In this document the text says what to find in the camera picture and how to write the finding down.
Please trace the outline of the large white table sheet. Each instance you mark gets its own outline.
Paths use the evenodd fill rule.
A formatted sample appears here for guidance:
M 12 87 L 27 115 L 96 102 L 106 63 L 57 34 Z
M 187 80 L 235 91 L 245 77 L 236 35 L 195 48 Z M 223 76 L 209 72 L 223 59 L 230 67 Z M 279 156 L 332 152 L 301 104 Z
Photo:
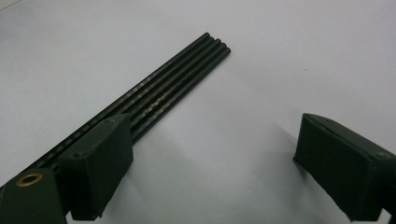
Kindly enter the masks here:
M 305 113 L 396 154 L 396 0 L 22 0 L 0 11 L 0 186 L 202 34 L 228 58 L 70 224 L 388 224 L 293 156 Z

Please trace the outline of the black rod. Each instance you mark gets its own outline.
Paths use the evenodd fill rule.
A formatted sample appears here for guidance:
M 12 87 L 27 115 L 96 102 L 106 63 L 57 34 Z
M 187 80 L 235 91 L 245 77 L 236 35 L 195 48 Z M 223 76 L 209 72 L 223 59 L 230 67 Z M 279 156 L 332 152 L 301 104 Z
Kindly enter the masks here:
M 227 45 L 205 33 L 152 74 L 125 92 L 61 143 L 29 165 L 28 172 L 48 168 L 62 188 L 58 158 L 100 123 L 118 116 L 129 118 L 130 137 L 136 143 L 231 53 Z

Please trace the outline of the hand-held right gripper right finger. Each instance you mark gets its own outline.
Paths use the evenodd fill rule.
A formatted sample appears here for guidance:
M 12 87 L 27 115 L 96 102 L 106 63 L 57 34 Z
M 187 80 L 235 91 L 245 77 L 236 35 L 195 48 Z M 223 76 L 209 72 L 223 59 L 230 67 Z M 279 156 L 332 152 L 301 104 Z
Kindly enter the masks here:
M 293 158 L 352 221 L 396 222 L 396 155 L 346 126 L 304 113 Z

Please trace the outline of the brown striped woven placemat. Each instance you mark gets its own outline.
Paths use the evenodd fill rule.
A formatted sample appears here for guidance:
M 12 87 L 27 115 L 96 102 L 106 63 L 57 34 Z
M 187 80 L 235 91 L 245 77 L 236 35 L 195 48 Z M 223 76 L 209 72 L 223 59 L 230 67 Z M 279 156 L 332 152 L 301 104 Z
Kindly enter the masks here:
M 0 0 L 0 10 L 10 7 L 10 6 L 18 3 L 19 1 L 20 0 Z

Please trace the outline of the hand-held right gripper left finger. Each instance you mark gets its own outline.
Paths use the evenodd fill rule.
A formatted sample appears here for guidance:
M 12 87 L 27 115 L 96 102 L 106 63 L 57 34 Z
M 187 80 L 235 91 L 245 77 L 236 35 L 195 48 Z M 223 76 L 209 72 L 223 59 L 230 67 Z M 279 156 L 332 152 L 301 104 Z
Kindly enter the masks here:
M 134 160 L 129 116 L 105 119 L 59 158 L 74 220 L 101 216 Z

